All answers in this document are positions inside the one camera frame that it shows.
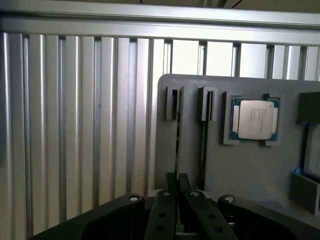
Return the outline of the grey parts rack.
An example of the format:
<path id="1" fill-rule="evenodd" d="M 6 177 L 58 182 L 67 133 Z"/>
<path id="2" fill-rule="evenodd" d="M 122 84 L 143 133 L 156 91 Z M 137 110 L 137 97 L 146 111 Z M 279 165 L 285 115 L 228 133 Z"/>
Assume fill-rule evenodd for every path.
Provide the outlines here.
<path id="1" fill-rule="evenodd" d="M 214 199 L 232 194 L 283 212 L 320 216 L 320 180 L 295 173 L 309 124 L 298 122 L 300 93 L 320 82 L 165 74 L 158 82 L 154 186 L 185 173 Z M 276 141 L 230 140 L 232 98 L 280 99 Z"/>

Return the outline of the silver CPU on green board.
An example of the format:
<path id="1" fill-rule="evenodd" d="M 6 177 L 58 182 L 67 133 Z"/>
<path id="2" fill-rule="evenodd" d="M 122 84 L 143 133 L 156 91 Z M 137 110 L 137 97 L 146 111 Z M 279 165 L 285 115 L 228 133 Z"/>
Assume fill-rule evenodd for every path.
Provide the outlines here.
<path id="1" fill-rule="evenodd" d="M 232 98 L 230 107 L 230 140 L 277 140 L 280 99 Z"/>

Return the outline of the white part at right edge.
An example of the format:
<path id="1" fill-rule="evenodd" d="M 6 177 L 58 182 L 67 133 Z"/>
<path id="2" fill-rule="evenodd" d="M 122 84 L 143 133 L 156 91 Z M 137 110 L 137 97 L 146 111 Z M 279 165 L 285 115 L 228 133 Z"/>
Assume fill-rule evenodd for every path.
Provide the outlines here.
<path id="1" fill-rule="evenodd" d="M 308 125 L 304 172 L 320 179 L 320 124 Z"/>

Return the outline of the black disk holder block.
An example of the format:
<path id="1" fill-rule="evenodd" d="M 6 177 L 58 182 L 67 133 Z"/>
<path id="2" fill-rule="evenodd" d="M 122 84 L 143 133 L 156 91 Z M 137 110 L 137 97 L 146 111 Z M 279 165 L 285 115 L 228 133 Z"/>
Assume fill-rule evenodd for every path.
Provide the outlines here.
<path id="1" fill-rule="evenodd" d="M 320 124 L 320 91 L 305 92 L 298 95 L 298 122 Z"/>

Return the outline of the aluminium frame rail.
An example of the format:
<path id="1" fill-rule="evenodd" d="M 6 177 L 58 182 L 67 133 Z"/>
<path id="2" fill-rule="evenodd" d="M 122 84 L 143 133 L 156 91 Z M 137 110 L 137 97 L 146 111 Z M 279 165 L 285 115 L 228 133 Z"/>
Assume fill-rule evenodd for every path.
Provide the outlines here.
<path id="1" fill-rule="evenodd" d="M 0 30 L 320 46 L 320 13 L 77 2 L 0 1 Z"/>

